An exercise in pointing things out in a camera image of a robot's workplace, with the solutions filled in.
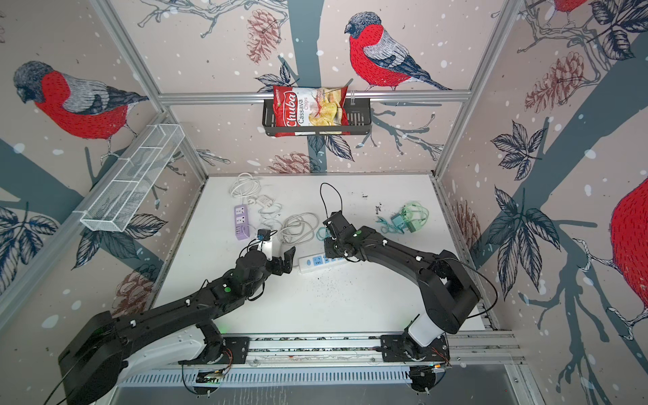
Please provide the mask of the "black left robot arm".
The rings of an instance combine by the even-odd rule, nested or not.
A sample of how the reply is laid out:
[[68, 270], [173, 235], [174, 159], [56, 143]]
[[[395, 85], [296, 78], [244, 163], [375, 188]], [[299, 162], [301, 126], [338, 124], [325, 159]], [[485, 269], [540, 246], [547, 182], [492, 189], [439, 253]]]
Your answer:
[[227, 369], [243, 363], [248, 341], [228, 344], [214, 322], [258, 299], [270, 276], [291, 273], [294, 257], [294, 248], [281, 258], [248, 251], [234, 268], [179, 300], [128, 316], [91, 317], [58, 357], [64, 403], [94, 403], [130, 376], [172, 363]]

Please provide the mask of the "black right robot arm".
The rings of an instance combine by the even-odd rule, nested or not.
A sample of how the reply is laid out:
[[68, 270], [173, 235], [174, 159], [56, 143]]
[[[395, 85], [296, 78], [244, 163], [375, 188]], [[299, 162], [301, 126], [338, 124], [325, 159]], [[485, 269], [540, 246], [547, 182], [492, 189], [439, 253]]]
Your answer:
[[425, 313], [405, 328], [403, 352], [419, 361], [423, 350], [445, 333], [455, 334], [481, 301], [481, 293], [457, 256], [447, 250], [431, 253], [391, 241], [375, 229], [355, 228], [341, 211], [323, 221], [328, 258], [376, 263], [407, 278], [420, 291]]

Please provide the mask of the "white blue power strip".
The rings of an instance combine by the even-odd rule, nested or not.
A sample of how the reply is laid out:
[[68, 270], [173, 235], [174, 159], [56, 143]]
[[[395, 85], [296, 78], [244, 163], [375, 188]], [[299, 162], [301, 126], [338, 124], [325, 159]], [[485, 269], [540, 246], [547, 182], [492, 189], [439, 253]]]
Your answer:
[[345, 258], [328, 258], [324, 253], [320, 253], [300, 258], [298, 265], [301, 274], [309, 274], [329, 268], [335, 268], [348, 263], [349, 262]]

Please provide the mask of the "white charger adapter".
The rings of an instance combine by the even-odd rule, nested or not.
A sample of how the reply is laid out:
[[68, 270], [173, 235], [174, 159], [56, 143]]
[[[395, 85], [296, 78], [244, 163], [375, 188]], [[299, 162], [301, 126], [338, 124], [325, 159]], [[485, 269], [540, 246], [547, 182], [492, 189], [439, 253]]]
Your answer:
[[256, 199], [256, 202], [263, 207], [271, 207], [273, 205], [273, 199], [271, 197], [268, 197], [266, 195], [260, 195]]

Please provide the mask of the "purple power strip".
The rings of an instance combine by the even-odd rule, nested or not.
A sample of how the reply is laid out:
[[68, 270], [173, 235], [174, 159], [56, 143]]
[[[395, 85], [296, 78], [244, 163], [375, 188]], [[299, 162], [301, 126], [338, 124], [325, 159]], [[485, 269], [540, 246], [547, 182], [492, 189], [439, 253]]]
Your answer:
[[250, 238], [250, 225], [246, 204], [236, 205], [234, 208], [235, 236], [238, 241]]

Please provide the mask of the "red chips bag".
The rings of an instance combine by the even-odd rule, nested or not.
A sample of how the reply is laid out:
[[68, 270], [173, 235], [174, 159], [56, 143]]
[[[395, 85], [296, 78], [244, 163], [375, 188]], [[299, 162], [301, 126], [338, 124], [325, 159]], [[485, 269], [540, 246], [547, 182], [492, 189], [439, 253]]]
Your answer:
[[349, 124], [344, 109], [348, 88], [273, 87], [275, 137], [312, 135], [295, 129], [341, 127]]

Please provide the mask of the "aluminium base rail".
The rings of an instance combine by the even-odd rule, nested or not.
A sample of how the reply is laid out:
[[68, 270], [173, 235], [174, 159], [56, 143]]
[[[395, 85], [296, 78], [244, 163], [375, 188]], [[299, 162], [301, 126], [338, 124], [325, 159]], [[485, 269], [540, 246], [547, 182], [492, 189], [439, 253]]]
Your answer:
[[251, 335], [232, 366], [169, 364], [128, 377], [118, 386], [179, 387], [205, 395], [219, 388], [308, 384], [409, 383], [412, 376], [452, 367], [513, 366], [525, 359], [510, 332], [443, 335], [407, 356], [398, 335]]

